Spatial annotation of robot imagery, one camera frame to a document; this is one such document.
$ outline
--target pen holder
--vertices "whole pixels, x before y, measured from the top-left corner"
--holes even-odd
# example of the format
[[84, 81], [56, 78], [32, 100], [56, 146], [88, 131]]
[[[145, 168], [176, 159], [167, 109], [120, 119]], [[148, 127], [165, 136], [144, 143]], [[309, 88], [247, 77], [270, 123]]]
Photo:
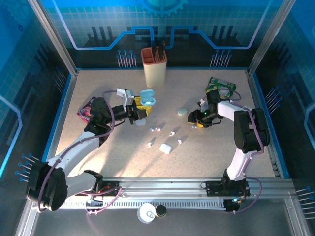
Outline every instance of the pen holder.
[[155, 57], [152, 54], [152, 48], [144, 48], [141, 50], [141, 58], [146, 78], [147, 87], [160, 87], [164, 84], [166, 74], [167, 57], [165, 51], [162, 58], [158, 56], [158, 47]]

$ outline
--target speckled tabletop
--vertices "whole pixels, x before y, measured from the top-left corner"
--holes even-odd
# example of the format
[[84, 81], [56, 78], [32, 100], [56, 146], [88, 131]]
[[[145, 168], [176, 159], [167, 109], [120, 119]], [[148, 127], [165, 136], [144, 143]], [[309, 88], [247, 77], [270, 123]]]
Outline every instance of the speckled tabletop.
[[[86, 169], [104, 177], [221, 177], [230, 165], [236, 146], [234, 124], [224, 119], [220, 125], [193, 129], [187, 116], [180, 117], [177, 110], [183, 106], [189, 112], [205, 96], [204, 89], [213, 76], [233, 82], [242, 95], [239, 102], [254, 107], [244, 71], [220, 70], [167, 70], [162, 88], [155, 88], [156, 104], [143, 127], [129, 121], [115, 128], [108, 140], [84, 158], [70, 175]], [[57, 153], [69, 146], [83, 132], [86, 124], [77, 116], [78, 110], [93, 96], [105, 90], [128, 88], [137, 95], [148, 89], [142, 70], [80, 71], [67, 112]], [[121, 105], [121, 98], [109, 95], [111, 106]], [[162, 130], [150, 131], [150, 126]], [[152, 147], [147, 143], [153, 140]], [[159, 151], [167, 143], [173, 151], [166, 155]], [[258, 156], [249, 166], [248, 176], [274, 177], [268, 152]]]

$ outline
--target pink package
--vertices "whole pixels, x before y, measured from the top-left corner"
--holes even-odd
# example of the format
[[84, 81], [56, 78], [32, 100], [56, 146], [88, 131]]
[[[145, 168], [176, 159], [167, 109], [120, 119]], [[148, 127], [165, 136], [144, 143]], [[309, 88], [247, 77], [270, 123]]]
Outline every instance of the pink package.
[[77, 113], [77, 115], [85, 123], [88, 123], [90, 118], [91, 118], [90, 110], [91, 110], [92, 102], [93, 102], [94, 99], [95, 99], [95, 97], [92, 97], [92, 99], [83, 108], [81, 108], [79, 110], [79, 112]]

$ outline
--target black cap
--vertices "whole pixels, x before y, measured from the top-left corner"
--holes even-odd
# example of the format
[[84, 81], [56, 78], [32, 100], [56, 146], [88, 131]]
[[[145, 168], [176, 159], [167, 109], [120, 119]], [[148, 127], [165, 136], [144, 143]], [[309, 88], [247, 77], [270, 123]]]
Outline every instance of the black cap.
[[157, 216], [163, 217], [166, 215], [166, 207], [163, 205], [158, 205], [156, 208]]

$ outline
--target white lid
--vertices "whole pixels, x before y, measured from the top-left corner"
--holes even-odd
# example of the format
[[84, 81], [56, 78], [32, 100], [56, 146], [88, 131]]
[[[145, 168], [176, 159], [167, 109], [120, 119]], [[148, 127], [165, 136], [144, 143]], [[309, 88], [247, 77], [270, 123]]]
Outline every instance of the white lid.
[[151, 203], [144, 203], [138, 209], [138, 218], [143, 223], [151, 223], [156, 216], [156, 208]]

